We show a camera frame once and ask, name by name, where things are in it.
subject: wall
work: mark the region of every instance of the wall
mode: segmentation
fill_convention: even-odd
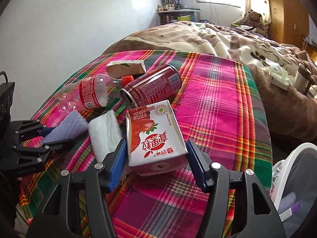
[[[210,20],[210,5],[212,9],[211,22],[215,25],[221,25],[229,27],[232,22],[240,19],[244,15],[244,8],[237,8],[228,5],[222,4],[209,4],[209,3],[197,3],[196,0],[180,0],[182,5],[186,5],[190,8],[199,8],[200,19],[201,20]]]
[[[317,27],[316,24],[313,22],[313,19],[308,16],[309,20],[309,36],[314,40],[315,43],[317,43]]]
[[[0,17],[0,70],[16,82],[12,119],[31,118],[71,74],[114,42],[159,25],[159,2],[11,0]]]

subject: fluffy blanket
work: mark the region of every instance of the fluffy blanket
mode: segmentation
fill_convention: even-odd
[[[259,89],[270,131],[303,141],[317,138],[317,102],[292,86],[285,91],[272,85],[265,62],[268,58],[279,63],[294,81],[299,63],[317,75],[317,67],[307,52],[297,47],[281,47],[241,28],[176,22],[134,33],[110,46],[104,54],[148,49],[198,52],[243,63]]]

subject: wooden cabinet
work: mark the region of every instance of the wooden cabinet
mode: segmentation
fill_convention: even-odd
[[[308,12],[299,0],[269,0],[272,23],[269,39],[302,48],[303,38],[309,34]]]

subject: folded paper towel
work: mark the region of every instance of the folded paper towel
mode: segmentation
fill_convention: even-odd
[[[57,140],[75,139],[88,130],[88,123],[76,110],[70,112],[65,119],[51,131],[41,144]]]
[[[88,124],[88,131],[98,162],[102,162],[108,153],[114,152],[122,139],[113,110],[93,119]]]

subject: bed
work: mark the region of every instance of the bed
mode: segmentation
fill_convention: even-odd
[[[272,139],[289,141],[289,149],[303,141],[317,144],[316,101],[291,86],[285,91],[272,85],[265,63],[266,58],[279,63],[292,80],[300,63],[317,75],[317,67],[307,52],[297,47],[283,47],[241,28],[183,21],[134,33],[104,53],[144,49],[199,52],[243,63],[251,71],[259,90]]]
[[[248,68],[228,59],[173,50],[143,50],[106,54],[96,58],[63,85],[104,73],[113,60],[144,60],[147,70],[164,63],[177,68],[182,87],[171,105],[185,140],[193,139],[199,149],[227,169],[251,168],[267,191],[272,176],[272,149],[265,112]],[[32,117],[48,127],[57,126],[66,116],[58,111],[55,97],[59,87]],[[81,112],[89,122],[114,110],[123,135],[127,108],[115,99],[106,108]],[[24,146],[37,147],[41,138]],[[63,169],[85,171],[97,161],[88,133],[76,139],[69,152],[51,160],[46,171],[24,177],[20,205],[28,222],[53,181]],[[234,191],[230,191],[225,234],[231,232]],[[89,237],[84,195],[80,196],[81,230]],[[204,214],[208,194],[195,184],[189,165],[162,175],[141,177],[130,174],[107,195],[107,204],[118,237],[195,237]]]

